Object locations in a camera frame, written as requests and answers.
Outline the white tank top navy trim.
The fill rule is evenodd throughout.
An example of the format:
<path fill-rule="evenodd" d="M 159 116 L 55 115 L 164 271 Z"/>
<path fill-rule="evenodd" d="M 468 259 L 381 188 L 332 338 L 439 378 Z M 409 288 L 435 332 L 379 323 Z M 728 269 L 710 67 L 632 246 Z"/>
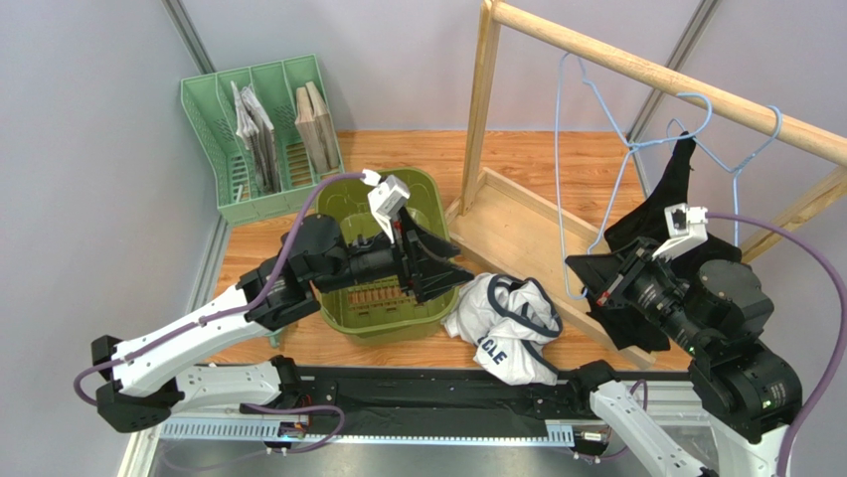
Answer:
<path fill-rule="evenodd" d="M 481 273 L 458 291 L 441 320 L 446 334 L 475 348 L 473 361 L 509 386 L 553 386 L 558 368 L 543 348 L 564 331 L 562 318 L 538 280 Z"/>

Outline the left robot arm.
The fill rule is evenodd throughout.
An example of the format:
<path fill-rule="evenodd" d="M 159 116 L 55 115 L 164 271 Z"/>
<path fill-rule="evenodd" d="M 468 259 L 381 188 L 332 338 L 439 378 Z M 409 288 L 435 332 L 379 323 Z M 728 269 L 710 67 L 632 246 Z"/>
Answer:
<path fill-rule="evenodd" d="M 153 427 L 173 414 L 235 405 L 246 413 L 289 409 L 301 395 L 293 361 L 222 366 L 209 358 L 318 311 L 322 295 L 394 278 L 403 294 L 433 301 L 472 279 L 449 243 L 400 211 L 388 232 L 344 239 L 339 223 L 309 215 L 282 239 L 278 257 L 243 275 L 213 301 L 146 336 L 103 336 L 91 345 L 103 376 L 93 403 L 114 430 Z"/>

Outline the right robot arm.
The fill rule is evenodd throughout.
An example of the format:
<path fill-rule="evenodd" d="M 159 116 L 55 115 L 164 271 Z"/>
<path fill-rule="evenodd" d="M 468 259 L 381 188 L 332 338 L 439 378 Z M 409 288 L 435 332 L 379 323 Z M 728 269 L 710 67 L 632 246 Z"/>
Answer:
<path fill-rule="evenodd" d="M 656 258 L 635 238 L 605 254 L 570 255 L 590 316 L 615 346 L 647 352 L 676 344 L 715 422 L 721 455 L 740 476 L 778 475 L 779 448 L 798 417 L 802 385 L 761 339 L 774 305 L 740 250 L 720 238 L 677 258 Z"/>

